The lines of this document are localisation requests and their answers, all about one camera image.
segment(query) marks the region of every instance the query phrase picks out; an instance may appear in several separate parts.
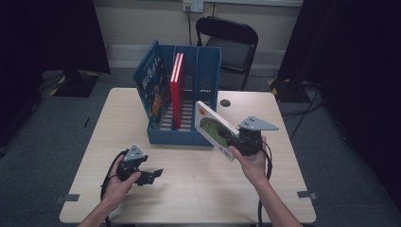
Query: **white book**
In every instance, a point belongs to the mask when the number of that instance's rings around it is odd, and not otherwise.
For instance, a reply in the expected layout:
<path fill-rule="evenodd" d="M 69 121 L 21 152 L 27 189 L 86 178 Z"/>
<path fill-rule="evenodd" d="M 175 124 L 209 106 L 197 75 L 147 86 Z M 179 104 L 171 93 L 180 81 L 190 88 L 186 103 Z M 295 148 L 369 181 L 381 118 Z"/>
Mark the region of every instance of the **white book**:
<path fill-rule="evenodd" d="M 221 136 L 221 133 L 230 133 L 237 138 L 239 133 L 238 129 L 210 109 L 202 101 L 197 101 L 196 103 L 195 128 L 228 160 L 231 162 L 234 160 L 234 155 L 229 150 L 226 139 Z"/>

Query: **black chair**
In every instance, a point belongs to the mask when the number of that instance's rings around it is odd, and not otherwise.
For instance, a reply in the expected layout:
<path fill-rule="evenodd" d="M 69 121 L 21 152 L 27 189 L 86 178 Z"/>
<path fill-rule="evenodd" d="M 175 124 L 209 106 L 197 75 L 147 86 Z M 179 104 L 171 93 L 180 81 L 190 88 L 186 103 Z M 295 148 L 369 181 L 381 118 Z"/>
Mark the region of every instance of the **black chair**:
<path fill-rule="evenodd" d="M 258 37 L 248 25 L 221 19 L 202 17 L 196 24 L 198 46 L 203 46 L 201 34 L 209 36 L 205 46 L 221 49 L 221 70 L 244 75 L 241 91 L 244 90 L 253 63 Z"/>

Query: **gray carpet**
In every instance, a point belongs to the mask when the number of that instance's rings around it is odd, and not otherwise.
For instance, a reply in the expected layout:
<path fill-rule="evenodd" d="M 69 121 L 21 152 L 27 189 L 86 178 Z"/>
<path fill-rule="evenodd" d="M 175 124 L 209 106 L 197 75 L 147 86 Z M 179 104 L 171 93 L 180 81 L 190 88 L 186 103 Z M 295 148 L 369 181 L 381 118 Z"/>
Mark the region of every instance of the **gray carpet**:
<path fill-rule="evenodd" d="M 111 75 L 101 75 L 88 98 L 49 96 L 58 72 L 44 74 L 36 111 L 0 159 L 0 226 L 70 226 L 60 222 L 62 204 L 55 200 L 68 194 L 107 94 L 113 87 L 133 87 L 132 72 L 112 69 Z M 253 70 L 251 75 L 246 91 L 270 90 L 268 79 L 274 70 Z M 238 90 L 241 80 L 223 75 L 221 86 Z M 311 97 L 314 90 L 307 88 Z M 316 101 L 322 102 L 319 96 Z M 303 111 L 308 105 L 279 103 L 282 114 Z M 284 117 L 289 136 L 300 118 Z M 322 106 L 305 116 L 291 140 L 306 186 L 319 196 L 313 201 L 313 225 L 401 226 L 401 215 L 386 190 L 344 143 L 340 123 L 333 119 Z"/>

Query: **electrical outlet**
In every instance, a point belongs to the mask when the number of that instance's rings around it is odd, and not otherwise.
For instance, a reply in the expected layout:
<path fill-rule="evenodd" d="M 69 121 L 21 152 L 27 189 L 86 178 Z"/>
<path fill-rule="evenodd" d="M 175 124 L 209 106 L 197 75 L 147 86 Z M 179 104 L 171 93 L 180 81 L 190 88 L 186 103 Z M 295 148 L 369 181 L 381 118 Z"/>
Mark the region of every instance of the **electrical outlet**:
<path fill-rule="evenodd" d="M 183 0 L 183 11 L 203 12 L 203 1 Z"/>

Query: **chair back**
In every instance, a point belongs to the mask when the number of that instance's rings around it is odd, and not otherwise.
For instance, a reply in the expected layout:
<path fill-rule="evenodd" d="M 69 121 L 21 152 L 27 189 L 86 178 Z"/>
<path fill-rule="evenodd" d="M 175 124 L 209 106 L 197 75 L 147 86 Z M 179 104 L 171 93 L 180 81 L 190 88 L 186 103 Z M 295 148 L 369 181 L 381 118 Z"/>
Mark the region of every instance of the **chair back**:
<path fill-rule="evenodd" d="M 250 26 L 213 16 L 200 18 L 196 23 L 196 30 L 198 46 L 203 46 L 201 34 L 223 40 L 251 44 L 253 48 L 256 48 L 258 42 L 257 33 Z"/>

